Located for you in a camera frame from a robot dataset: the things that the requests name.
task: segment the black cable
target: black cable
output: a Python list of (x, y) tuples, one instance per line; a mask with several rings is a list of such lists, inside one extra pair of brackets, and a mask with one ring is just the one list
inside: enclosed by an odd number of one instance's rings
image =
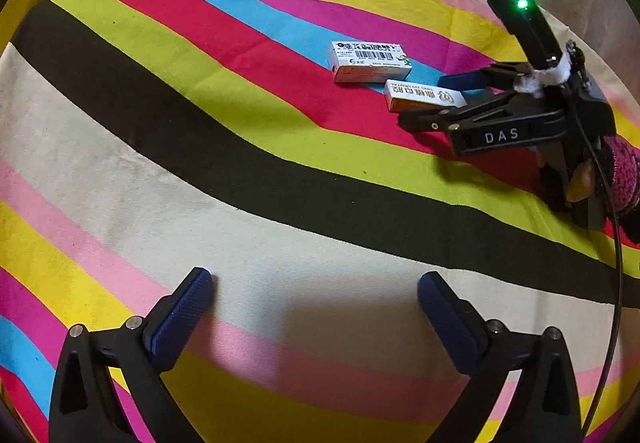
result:
[(589, 138), (587, 137), (584, 129), (582, 128), (582, 123), (580, 123), (580, 118), (578, 118), (578, 114), (575, 111), (575, 105), (573, 102), (570, 104), (572, 112), (574, 114), (574, 118), (576, 123), (578, 124), (578, 129), (580, 130), (580, 134), (589, 149), (591, 157), (593, 158), (593, 162), (596, 164), (596, 168), (598, 169), (598, 173), (600, 174), (600, 178), (602, 179), (602, 183), (604, 185), (604, 190), (607, 194), (607, 201), (609, 201), (609, 210), (611, 211), (611, 216), (613, 219), (613, 242), (616, 250), (616, 270), (618, 271), (618, 298), (614, 304), (613, 309), (613, 318), (611, 320), (611, 333), (609, 336), (609, 345), (607, 346), (607, 354), (604, 358), (604, 364), (602, 365), (602, 371), (600, 373), (600, 379), (598, 381), (598, 386), (596, 387), (596, 392), (593, 395), (593, 400), (591, 400), (591, 405), (589, 406), (589, 411), (587, 412), (587, 416), (584, 419), (584, 423), (582, 424), (582, 437), (585, 438), (587, 436), (587, 432), (589, 431), (589, 427), (591, 426), (591, 422), (593, 421), (593, 417), (596, 414), (596, 410), (598, 409), (598, 404), (600, 403), (600, 398), (602, 397), (602, 393), (604, 392), (604, 387), (607, 385), (607, 376), (609, 376), (609, 370), (611, 369), (611, 363), (613, 362), (613, 353), (616, 350), (616, 341), (618, 340), (618, 333), (620, 331), (620, 320), (622, 318), (622, 281), (623, 281), (623, 266), (622, 266), (622, 247), (620, 246), (620, 227), (618, 226), (618, 215), (616, 214), (616, 210), (613, 205), (613, 197), (611, 195), (611, 189), (609, 187), (609, 182), (607, 181), (607, 176), (602, 169), (602, 165), (600, 164), (600, 160), (598, 159)]

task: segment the lime green stripe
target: lime green stripe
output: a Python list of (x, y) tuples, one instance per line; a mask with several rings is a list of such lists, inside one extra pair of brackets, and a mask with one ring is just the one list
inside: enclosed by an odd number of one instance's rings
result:
[[(185, 38), (120, 1), (52, 1), (226, 128), (270, 154), (448, 204), (470, 206), (593, 259), (609, 264), (614, 260), (609, 237), (563, 222), (534, 195), (467, 163), (324, 130), (284, 100), (222, 67)], [(626, 272), (640, 277), (640, 251), (623, 249)]]

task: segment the black stripe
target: black stripe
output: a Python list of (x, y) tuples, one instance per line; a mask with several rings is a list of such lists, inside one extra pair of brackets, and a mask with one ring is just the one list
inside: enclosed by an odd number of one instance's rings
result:
[[(606, 303), (615, 297), (611, 267), (558, 243), (473, 208), (286, 162), (258, 149), (49, 1), (31, 11), (12, 42), (62, 94), (133, 149), (239, 209), (535, 289)], [(625, 277), (625, 304), (640, 306), (639, 280)]]

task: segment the table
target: table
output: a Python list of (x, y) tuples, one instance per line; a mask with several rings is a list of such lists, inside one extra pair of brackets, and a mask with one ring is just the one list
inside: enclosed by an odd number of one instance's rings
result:
[[(640, 146), (638, 104), (577, 40)], [(212, 314), (165, 383), (206, 441), (421, 442), (465, 384), (415, 298), (437, 269), (486, 318), (563, 331), (586, 413), (615, 296), (610, 226), (537, 197), (528, 149), (456, 160), (331, 40), (399, 42), (409, 80), (523, 60), (484, 0), (48, 0), (0, 59), (0, 378), (41, 442), (65, 331), (146, 314), (193, 266)], [(640, 251), (590, 441), (639, 378)], [(151, 438), (122, 375), (138, 437)], [(479, 441), (490, 441), (517, 376)]]

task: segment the pink knitted fabric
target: pink knitted fabric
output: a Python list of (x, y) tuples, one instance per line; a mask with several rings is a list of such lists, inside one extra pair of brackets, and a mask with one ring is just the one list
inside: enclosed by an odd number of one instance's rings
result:
[(610, 174), (613, 207), (623, 215), (640, 201), (640, 149), (622, 136), (606, 136), (604, 140), (612, 153), (612, 167), (605, 167), (605, 171)]

